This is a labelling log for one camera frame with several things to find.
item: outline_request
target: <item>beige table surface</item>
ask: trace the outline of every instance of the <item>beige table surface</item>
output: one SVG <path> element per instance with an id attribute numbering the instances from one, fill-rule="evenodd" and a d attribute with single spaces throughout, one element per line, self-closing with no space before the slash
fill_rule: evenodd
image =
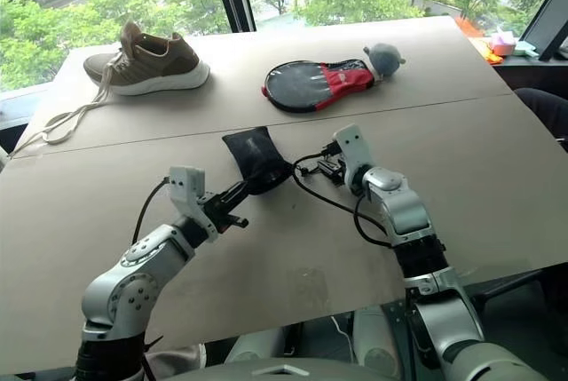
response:
<path id="1" fill-rule="evenodd" d="M 85 116 L 72 140 L 41 150 L 29 147 L 21 155 L 427 106 L 510 92 L 449 17 L 307 28 L 301 32 L 204 36 L 188 38 L 188 42 L 211 66 L 211 76 L 200 89 L 114 96 L 110 106 Z M 260 92 L 270 69 L 288 61 L 358 58 L 370 66 L 362 50 L 377 42 L 397 45 L 407 63 L 389 81 L 347 96 L 321 112 L 286 113 Z M 52 98 L 37 111 L 24 138 L 54 115 L 95 96 L 97 87 L 84 73 L 83 61 L 112 48 L 91 47 L 71 53 L 51 87 Z"/>
<path id="2" fill-rule="evenodd" d="M 414 23 L 396 22 L 398 29 Z M 439 24 L 445 36 L 453 33 L 445 21 Z M 428 41 L 423 45 L 430 46 Z M 568 159 L 533 114 L 467 48 L 464 59 L 468 71 L 478 72 L 475 80 L 457 71 L 454 77 L 446 78 L 441 70 L 422 76 L 413 60 L 398 72 L 400 77 L 414 72 L 405 76 L 405 83 L 417 83 L 414 75 L 422 77 L 425 99 L 434 99 L 437 94 L 431 90 L 443 88 L 444 81 L 453 82 L 455 90 L 447 87 L 444 100 L 412 108 L 378 107 L 382 98 L 415 97 L 408 97 L 397 75 L 388 87 L 377 88 L 376 95 L 373 90 L 360 96 L 377 98 L 371 113 L 354 115 L 368 106 L 351 96 L 337 111 L 319 115 L 329 113 L 327 118 L 316 115 L 304 122 L 311 118 L 287 118 L 264 101 L 238 93 L 234 98 L 242 99 L 242 110 L 224 118 L 229 125 L 225 129 L 267 123 L 265 115 L 273 120 L 283 116 L 284 121 L 274 121 L 269 129 L 281 153 L 293 160 L 319 150 L 334 131 L 358 123 L 376 162 L 409 177 L 465 282 L 565 261 Z M 423 64 L 424 70 L 434 69 L 425 59 Z M 469 86 L 467 92 L 458 75 Z M 222 77 L 215 83 L 223 83 Z M 228 85 L 221 89 L 228 90 Z M 233 104 L 220 90 L 207 97 Z M 154 106 L 146 102 L 136 107 L 137 115 L 149 118 Z M 187 108 L 195 123 L 182 125 L 178 111 L 183 105 L 160 107 L 154 107 L 157 117 L 168 119 L 164 113 L 169 113 L 177 120 L 170 129 L 189 132 L 162 139 L 125 111 L 120 119 L 128 119 L 133 131 L 116 131 L 120 137 L 136 135 L 136 142 L 97 144 L 110 136 L 81 135 L 84 129 L 92 135 L 96 126 L 85 123 L 64 151 L 42 154 L 43 147 L 39 155 L 12 160 L 0 175 L 0 373 L 74 363 L 83 291 L 128 246 L 142 202 L 171 165 L 205 169 L 210 191 L 221 191 L 240 178 L 221 140 L 222 124 L 215 131 Z M 107 108 L 85 120 L 102 122 L 104 116 L 96 116 Z M 217 110 L 223 112 L 225 105 L 204 103 L 199 112 L 213 122 L 217 118 L 211 112 Z M 114 111 L 107 110 L 108 115 Z M 262 116 L 255 120 L 256 111 Z M 171 134 L 162 122 L 153 125 L 160 134 Z M 119 142 L 120 137 L 112 139 Z M 94 147 L 72 150 L 86 142 Z M 354 204 L 344 189 L 324 179 L 314 178 L 312 186 Z M 385 303 L 403 292 L 391 252 L 358 238 L 347 214 L 315 201 L 291 180 L 269 194 L 250 197 L 235 213 L 247 217 L 249 227 L 232 228 L 216 243 L 201 246 L 196 259 L 163 292 L 147 335 L 165 335 L 157 349 Z M 175 218 L 164 191 L 150 206 L 143 233 Z"/>

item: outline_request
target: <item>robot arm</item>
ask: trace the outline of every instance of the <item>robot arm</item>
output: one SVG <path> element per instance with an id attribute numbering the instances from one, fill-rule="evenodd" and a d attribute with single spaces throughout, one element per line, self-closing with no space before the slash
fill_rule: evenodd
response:
<path id="1" fill-rule="evenodd" d="M 144 335 L 162 289 L 203 242 L 213 242 L 229 226 L 247 226 L 246 219 L 230 214 L 248 196 L 245 182 L 222 194 L 207 193 L 204 185 L 203 171 L 172 167 L 170 197 L 180 219 L 130 246 L 85 291 L 77 380 L 141 379 Z"/>
<path id="2" fill-rule="evenodd" d="M 326 149 L 341 154 L 344 184 L 378 208 L 404 275 L 409 324 L 422 363 L 441 368 L 451 381 L 544 380 L 512 353 L 484 341 L 477 313 L 406 177 L 375 166 L 358 126 L 336 132 L 334 141 Z"/>

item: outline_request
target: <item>brown sneaker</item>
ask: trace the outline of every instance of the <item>brown sneaker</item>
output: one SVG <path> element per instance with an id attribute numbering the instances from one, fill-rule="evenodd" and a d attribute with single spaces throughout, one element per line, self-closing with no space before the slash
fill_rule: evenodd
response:
<path id="1" fill-rule="evenodd" d="M 177 33 L 171 39 L 151 36 L 129 21 L 122 29 L 121 44 L 120 55 L 97 54 L 83 63 L 87 75 L 100 85 L 110 62 L 106 86 L 117 94 L 197 88 L 209 77 L 209 66 Z"/>

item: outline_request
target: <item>white shoelace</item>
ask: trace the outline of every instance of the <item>white shoelace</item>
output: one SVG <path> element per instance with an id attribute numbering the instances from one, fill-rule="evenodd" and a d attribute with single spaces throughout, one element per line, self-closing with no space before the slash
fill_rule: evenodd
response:
<path id="1" fill-rule="evenodd" d="M 50 119 L 45 126 L 38 132 L 32 134 L 26 141 L 24 141 L 19 147 L 15 148 L 9 156 L 12 158 L 16 155 L 20 150 L 23 148 L 35 143 L 39 139 L 47 144 L 59 144 L 64 141 L 67 141 L 71 138 L 71 136 L 75 133 L 75 130 L 79 126 L 79 123 L 82 121 L 83 117 L 89 110 L 93 108 L 97 108 L 105 104 L 105 101 L 110 94 L 110 81 L 112 78 L 112 74 L 114 71 L 114 66 L 117 64 L 118 60 L 121 58 L 122 53 L 118 52 L 112 59 L 110 59 L 106 65 L 103 67 L 102 78 L 100 81 L 99 91 L 97 95 L 92 100 L 92 102 L 83 104 L 79 106 L 72 112 L 60 113 L 59 115 L 55 115 L 52 119 Z M 75 122 L 71 126 L 65 134 L 61 137 L 51 139 L 49 137 L 49 133 L 56 128 L 59 128 L 63 123 L 68 122 L 71 119 L 75 119 Z"/>

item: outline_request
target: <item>gray plush toy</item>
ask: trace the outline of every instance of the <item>gray plush toy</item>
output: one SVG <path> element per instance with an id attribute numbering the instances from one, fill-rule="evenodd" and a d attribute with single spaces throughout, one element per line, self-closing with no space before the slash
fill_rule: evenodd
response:
<path id="1" fill-rule="evenodd" d="M 365 47 L 363 51 L 369 56 L 371 64 L 380 76 L 390 76 L 398 70 L 401 64 L 406 63 L 396 46 L 393 45 L 377 44 L 370 50 Z"/>

